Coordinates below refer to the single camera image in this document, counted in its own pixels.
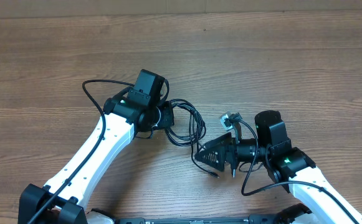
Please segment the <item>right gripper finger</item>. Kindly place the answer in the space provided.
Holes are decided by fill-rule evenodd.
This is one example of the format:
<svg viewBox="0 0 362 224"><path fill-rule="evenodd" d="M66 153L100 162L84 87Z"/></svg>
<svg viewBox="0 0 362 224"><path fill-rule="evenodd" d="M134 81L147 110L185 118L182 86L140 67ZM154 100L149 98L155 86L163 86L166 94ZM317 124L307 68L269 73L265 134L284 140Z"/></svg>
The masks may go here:
<svg viewBox="0 0 362 224"><path fill-rule="evenodd" d="M199 152L226 152L227 146L232 142L232 134L225 133L218 138L210 140L201 146Z"/></svg>
<svg viewBox="0 0 362 224"><path fill-rule="evenodd" d="M194 155L195 160L223 172L226 163L226 147L222 144L205 144L204 149Z"/></svg>

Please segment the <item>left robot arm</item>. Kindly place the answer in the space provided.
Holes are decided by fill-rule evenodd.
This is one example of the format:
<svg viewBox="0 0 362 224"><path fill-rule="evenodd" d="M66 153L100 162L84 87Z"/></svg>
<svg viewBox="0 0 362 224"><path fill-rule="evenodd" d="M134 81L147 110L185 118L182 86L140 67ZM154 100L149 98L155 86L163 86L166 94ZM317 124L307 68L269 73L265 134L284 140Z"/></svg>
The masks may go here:
<svg viewBox="0 0 362 224"><path fill-rule="evenodd" d="M116 156L139 132L153 133L174 124L173 112L162 89L164 77L141 70L135 83L97 109L100 119L73 158L43 187L29 184L19 199L19 223L116 223L99 209L86 211L100 179Z"/></svg>

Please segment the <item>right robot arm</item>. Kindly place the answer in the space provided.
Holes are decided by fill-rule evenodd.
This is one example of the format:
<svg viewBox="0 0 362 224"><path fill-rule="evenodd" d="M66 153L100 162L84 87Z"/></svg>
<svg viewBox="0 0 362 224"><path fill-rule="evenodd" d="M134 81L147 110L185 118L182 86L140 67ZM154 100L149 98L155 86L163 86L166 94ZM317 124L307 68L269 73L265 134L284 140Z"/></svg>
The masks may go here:
<svg viewBox="0 0 362 224"><path fill-rule="evenodd" d="M220 121L227 133L205 143L195 159L218 171L225 164L236 170L242 164L260 162L272 184L243 190L243 196L281 186L300 201L275 215L251 215L248 223L362 223L362 214L333 188L307 154L292 145L279 111L258 113L251 139L242 138L245 122L240 114L225 113Z"/></svg>

